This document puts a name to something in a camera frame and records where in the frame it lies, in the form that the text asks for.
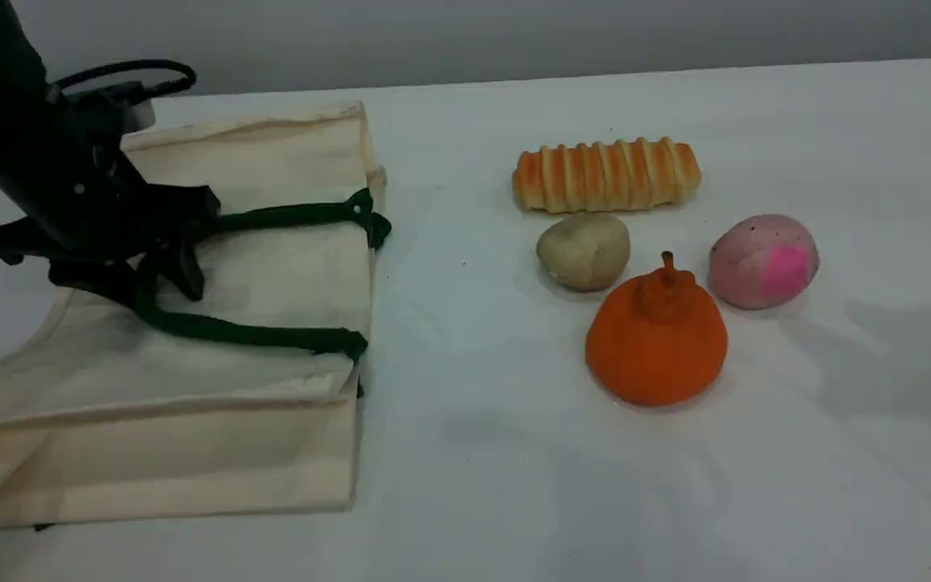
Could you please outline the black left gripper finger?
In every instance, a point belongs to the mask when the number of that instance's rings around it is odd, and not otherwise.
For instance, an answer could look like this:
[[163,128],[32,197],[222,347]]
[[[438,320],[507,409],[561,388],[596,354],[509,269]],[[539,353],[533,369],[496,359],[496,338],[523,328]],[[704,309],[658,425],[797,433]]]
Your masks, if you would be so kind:
[[125,261],[49,260],[48,279],[55,286],[91,293],[129,310],[136,309],[136,269]]
[[189,301],[202,301],[204,275],[197,262],[195,243],[185,237],[160,243],[160,275]]

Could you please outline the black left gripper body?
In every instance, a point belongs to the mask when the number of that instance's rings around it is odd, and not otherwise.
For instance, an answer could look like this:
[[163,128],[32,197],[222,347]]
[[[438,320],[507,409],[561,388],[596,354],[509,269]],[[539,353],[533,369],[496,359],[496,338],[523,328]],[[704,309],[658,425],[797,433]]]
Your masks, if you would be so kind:
[[0,95],[0,189],[22,220],[0,226],[0,259],[128,262],[148,255],[160,270],[160,243],[219,218],[206,185],[149,182],[121,149],[133,131],[128,90],[92,90],[76,99]]

